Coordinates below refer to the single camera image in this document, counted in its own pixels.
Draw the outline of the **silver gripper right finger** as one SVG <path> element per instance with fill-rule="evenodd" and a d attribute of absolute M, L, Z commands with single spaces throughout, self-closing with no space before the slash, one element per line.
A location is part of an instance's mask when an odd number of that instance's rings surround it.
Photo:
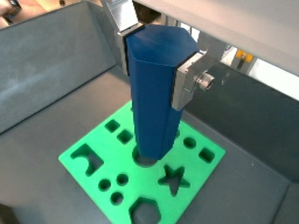
<path fill-rule="evenodd" d="M 180 111 L 191 101 L 196 88 L 207 91 L 215 80 L 207 73 L 229 52 L 229 45 L 203 31 L 197 38 L 199 51 L 176 69 L 172 88 L 172 108 Z"/>

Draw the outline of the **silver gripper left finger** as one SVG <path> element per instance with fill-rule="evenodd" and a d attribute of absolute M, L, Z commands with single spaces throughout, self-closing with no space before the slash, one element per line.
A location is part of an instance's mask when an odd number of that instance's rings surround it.
<path fill-rule="evenodd" d="M 137 21 L 132 0 L 100 0 L 100 3 L 115 28 L 123 70 L 128 74 L 127 37 L 143 28 L 143 24 Z"/>

